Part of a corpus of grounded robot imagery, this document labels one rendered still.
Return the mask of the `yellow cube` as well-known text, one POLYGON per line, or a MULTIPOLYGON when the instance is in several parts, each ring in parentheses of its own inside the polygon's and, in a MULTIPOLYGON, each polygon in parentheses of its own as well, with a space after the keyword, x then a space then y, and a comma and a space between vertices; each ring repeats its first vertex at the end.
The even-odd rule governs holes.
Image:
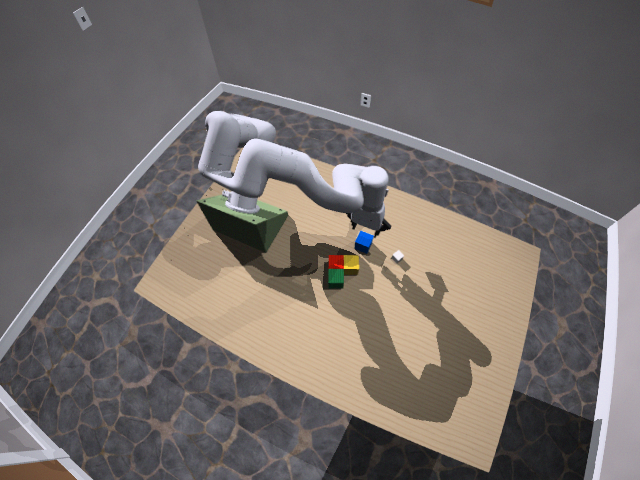
POLYGON ((358 275, 359 255, 344 255, 344 275, 358 275))

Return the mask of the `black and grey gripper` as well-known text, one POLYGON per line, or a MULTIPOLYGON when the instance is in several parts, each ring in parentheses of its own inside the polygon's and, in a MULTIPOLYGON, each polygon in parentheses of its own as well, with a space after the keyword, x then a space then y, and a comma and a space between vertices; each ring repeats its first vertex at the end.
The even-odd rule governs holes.
POLYGON ((356 225, 359 224, 371 230, 375 230, 374 238, 379 236, 380 232, 390 230, 391 225, 384 219, 385 216, 385 204, 383 202, 382 208, 377 212, 366 212, 363 209, 354 213, 346 213, 348 218, 352 222, 352 229, 354 230, 356 225), (382 225, 383 224, 383 225, 382 225))

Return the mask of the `light wooden cube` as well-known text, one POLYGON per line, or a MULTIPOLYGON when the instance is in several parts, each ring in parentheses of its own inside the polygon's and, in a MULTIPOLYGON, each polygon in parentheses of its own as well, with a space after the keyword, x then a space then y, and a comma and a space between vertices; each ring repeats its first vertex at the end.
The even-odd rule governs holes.
POLYGON ((404 255, 399 250, 392 255, 392 259, 395 261, 396 264, 400 262, 403 259, 403 257, 404 255))

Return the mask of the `blue cube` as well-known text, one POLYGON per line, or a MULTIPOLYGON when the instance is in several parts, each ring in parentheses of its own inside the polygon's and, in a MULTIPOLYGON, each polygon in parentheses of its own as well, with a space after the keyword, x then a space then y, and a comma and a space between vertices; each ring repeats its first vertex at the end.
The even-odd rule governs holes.
POLYGON ((371 240, 373 239, 373 235, 368 234, 366 232, 360 231, 356 241, 355 241, 355 246, 354 249, 359 250, 361 252, 364 253, 368 253, 368 249, 369 249, 369 244, 371 243, 371 240))

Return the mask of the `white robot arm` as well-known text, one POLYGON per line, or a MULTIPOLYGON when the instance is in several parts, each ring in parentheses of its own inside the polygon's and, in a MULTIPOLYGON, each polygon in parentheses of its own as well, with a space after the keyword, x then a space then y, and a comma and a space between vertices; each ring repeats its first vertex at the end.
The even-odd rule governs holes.
POLYGON ((198 170, 205 178, 232 191, 229 194, 224 190, 222 196, 228 198, 225 205, 234 211, 259 212, 255 203, 269 178, 296 185, 317 205, 340 213, 360 209, 373 213, 383 206, 389 178, 381 167, 338 165, 332 172, 333 190, 307 154, 273 143, 276 130, 272 124, 214 111, 206 117, 205 125, 208 134, 198 170), (243 150, 233 173, 237 148, 243 150))

